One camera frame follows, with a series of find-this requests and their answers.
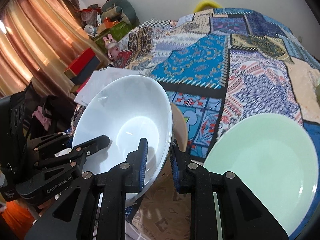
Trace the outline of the orange curtain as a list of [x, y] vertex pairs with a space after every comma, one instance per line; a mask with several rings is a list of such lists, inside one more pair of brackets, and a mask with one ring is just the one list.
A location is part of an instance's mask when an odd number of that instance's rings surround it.
[[42, 96], [73, 100], [64, 71], [87, 48], [106, 59], [64, 0], [10, 0], [1, 10], [1, 96], [32, 83]]

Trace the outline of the pink bunny toy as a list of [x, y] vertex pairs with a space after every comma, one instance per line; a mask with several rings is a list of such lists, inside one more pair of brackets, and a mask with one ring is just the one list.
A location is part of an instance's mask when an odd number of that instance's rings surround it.
[[117, 41], [113, 38], [111, 34], [107, 34], [103, 37], [105, 42], [105, 48], [107, 49], [107, 54], [110, 60], [115, 61], [119, 55], [119, 47]]

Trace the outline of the yellow chair back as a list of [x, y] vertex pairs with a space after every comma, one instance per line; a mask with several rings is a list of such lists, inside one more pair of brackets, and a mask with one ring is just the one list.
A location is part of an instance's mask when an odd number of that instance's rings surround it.
[[197, 3], [195, 9], [193, 10], [193, 13], [200, 12], [205, 9], [217, 8], [222, 8], [222, 6], [219, 3], [214, 2], [213, 0], [201, 0], [199, 3]]

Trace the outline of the green box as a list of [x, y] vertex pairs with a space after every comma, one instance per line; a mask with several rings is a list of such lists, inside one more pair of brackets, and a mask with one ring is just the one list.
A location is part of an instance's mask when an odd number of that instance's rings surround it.
[[133, 28], [137, 25], [126, 24], [121, 21], [113, 26], [111, 29], [106, 29], [102, 33], [98, 34], [93, 38], [93, 41], [97, 44], [97, 46], [101, 49], [103, 53], [107, 53], [107, 48], [105, 46], [104, 37], [112, 37], [115, 41], [119, 42], [126, 34], [128, 34]]

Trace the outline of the pink ceramic bowl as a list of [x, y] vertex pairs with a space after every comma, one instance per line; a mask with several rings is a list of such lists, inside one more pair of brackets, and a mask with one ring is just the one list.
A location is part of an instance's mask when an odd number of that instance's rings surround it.
[[171, 103], [171, 111], [173, 116], [173, 133], [177, 140], [179, 149], [185, 152], [188, 145], [188, 131], [182, 112], [178, 107]]

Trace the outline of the red box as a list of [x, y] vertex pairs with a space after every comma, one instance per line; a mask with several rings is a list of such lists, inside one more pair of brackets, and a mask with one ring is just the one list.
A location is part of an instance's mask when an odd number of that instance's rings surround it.
[[97, 69], [101, 61], [97, 58], [92, 48], [84, 50], [68, 68], [64, 71], [72, 83], [80, 85], [84, 83]]

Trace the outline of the white bowl black spots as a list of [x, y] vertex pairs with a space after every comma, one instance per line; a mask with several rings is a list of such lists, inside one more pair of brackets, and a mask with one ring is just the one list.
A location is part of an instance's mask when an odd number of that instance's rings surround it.
[[131, 206], [155, 182], [172, 141], [172, 111], [163, 87], [142, 75], [121, 77], [103, 88], [84, 110], [74, 132], [73, 146], [105, 135], [110, 144], [86, 158], [82, 168], [93, 174], [108, 172], [137, 150], [140, 139], [148, 141], [148, 158], [141, 193], [127, 193]]

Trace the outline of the grey plush toy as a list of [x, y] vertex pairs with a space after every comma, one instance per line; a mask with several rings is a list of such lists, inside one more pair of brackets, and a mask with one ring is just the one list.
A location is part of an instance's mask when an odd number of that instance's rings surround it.
[[120, 18], [126, 24], [137, 23], [136, 11], [128, 0], [109, 0], [101, 7], [101, 21], [109, 18], [111, 20]]

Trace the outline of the mint green plate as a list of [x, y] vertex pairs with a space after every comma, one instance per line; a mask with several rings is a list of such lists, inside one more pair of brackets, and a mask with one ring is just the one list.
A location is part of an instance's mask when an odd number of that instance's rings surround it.
[[319, 125], [280, 114], [251, 116], [220, 137], [204, 167], [234, 172], [296, 239], [319, 204]]

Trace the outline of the mint green bowl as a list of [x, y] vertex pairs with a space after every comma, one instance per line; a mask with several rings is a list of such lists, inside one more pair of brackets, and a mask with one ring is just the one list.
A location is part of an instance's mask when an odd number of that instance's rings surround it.
[[315, 87], [315, 94], [316, 94], [317, 100], [319, 101], [319, 99], [320, 99], [320, 78], [318, 79], [316, 87]]

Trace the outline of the colourful patchwork tablecloth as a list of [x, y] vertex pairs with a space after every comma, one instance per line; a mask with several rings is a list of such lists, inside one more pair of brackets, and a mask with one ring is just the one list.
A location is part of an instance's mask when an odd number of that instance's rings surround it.
[[319, 146], [319, 62], [270, 17], [219, 8], [176, 22], [149, 20], [118, 48], [115, 66], [160, 82], [182, 111], [193, 160], [205, 161], [230, 128], [262, 113], [291, 118]]

